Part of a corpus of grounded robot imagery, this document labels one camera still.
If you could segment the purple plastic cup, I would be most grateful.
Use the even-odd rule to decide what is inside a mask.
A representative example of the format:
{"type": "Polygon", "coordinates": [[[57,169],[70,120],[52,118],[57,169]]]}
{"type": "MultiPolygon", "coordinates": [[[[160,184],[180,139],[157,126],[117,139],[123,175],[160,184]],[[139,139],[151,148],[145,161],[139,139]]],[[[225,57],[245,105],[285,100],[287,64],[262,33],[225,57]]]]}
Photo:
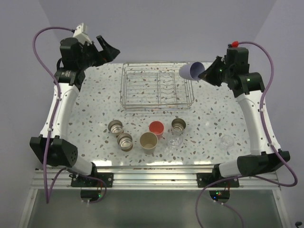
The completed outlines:
{"type": "Polygon", "coordinates": [[[188,63],[179,69],[179,76],[186,80],[199,81],[199,75],[205,71],[201,62],[188,63]]]}

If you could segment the steel cup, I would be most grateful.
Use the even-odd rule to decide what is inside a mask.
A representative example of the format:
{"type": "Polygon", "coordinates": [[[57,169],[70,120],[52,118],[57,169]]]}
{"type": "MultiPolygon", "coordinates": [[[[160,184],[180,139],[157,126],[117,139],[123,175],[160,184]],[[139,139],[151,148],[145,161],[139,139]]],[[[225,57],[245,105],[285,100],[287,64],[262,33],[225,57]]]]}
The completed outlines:
{"type": "Polygon", "coordinates": [[[175,118],[171,122],[171,129],[178,133],[183,133],[186,128],[186,122],[181,118],[175,118]]]}
{"type": "Polygon", "coordinates": [[[117,137],[117,143],[122,151],[128,152],[133,148],[133,138],[128,133],[122,133],[117,137]]]}
{"type": "Polygon", "coordinates": [[[120,134],[124,133],[123,124],[119,120],[112,120],[108,124],[108,130],[111,134],[118,137],[120,134]]]}

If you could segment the red plastic cup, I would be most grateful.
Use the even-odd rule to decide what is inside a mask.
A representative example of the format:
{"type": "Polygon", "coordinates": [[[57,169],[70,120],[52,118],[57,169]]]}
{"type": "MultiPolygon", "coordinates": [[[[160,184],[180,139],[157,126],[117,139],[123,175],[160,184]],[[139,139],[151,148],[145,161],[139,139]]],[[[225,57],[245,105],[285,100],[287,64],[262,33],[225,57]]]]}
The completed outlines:
{"type": "Polygon", "coordinates": [[[153,121],[149,125],[149,131],[154,133],[158,139],[161,139],[164,133],[164,124],[160,121],[153,121]]]}

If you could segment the beige plastic cup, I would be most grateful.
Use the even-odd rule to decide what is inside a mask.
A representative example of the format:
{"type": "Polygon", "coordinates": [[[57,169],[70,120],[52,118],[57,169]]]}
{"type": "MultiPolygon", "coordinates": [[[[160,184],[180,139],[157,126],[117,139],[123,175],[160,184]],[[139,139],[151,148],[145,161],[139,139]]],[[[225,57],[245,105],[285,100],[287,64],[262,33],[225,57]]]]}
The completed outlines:
{"type": "Polygon", "coordinates": [[[158,144],[158,137],[152,132],[145,132],[140,137],[140,146],[147,155],[152,155],[158,144]]]}

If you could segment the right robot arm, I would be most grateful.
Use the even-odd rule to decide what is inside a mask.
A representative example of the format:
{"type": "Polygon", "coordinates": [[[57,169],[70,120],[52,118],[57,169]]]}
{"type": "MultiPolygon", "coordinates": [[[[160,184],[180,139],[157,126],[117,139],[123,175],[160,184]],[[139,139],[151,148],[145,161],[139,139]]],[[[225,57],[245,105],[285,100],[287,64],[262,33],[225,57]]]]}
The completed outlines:
{"type": "Polygon", "coordinates": [[[248,56],[249,50],[245,47],[229,46],[224,57],[216,57],[199,75],[213,86],[228,85],[241,107],[249,134],[249,155],[214,166],[211,180],[219,187],[227,183],[229,177],[274,172],[290,160],[289,152],[281,150],[274,135],[266,104],[261,101],[265,92],[263,79],[258,72],[249,72],[248,56]]]}

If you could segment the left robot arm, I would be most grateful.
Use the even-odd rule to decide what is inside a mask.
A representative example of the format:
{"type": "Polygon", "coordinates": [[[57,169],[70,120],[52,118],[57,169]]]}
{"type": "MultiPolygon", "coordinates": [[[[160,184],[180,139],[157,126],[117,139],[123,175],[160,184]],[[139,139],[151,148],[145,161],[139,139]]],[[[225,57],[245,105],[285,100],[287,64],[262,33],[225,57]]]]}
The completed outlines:
{"type": "Polygon", "coordinates": [[[78,37],[60,42],[61,58],[54,74],[54,94],[47,120],[38,137],[31,137],[30,147],[44,167],[66,167],[82,174],[87,186],[98,183],[99,175],[93,171],[93,163],[81,158],[78,148],[68,140],[68,125],[72,109],[78,97],[85,71],[112,62],[120,50],[109,45],[102,36],[96,37],[102,47],[98,51],[93,42],[78,37]]]}

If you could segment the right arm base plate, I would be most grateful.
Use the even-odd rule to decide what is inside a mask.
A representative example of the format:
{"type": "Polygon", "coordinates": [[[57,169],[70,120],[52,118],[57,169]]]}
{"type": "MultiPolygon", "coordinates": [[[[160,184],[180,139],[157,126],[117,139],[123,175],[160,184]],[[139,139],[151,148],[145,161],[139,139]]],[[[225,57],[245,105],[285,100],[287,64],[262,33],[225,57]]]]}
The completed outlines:
{"type": "Polygon", "coordinates": [[[240,187],[238,178],[216,178],[211,173],[197,173],[197,185],[199,188],[213,187],[213,188],[238,188],[240,187]]]}

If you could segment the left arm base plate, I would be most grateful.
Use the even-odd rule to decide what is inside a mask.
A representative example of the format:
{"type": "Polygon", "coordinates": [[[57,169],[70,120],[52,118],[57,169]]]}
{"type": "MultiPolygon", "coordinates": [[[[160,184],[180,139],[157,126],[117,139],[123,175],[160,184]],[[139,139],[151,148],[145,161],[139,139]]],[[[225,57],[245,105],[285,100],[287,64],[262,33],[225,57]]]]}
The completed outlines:
{"type": "Polygon", "coordinates": [[[111,172],[97,173],[95,179],[101,179],[104,182],[103,184],[99,180],[84,178],[75,174],[69,174],[69,177],[72,179],[71,187],[78,188],[93,188],[101,186],[111,188],[114,181],[114,174],[111,172]]]}

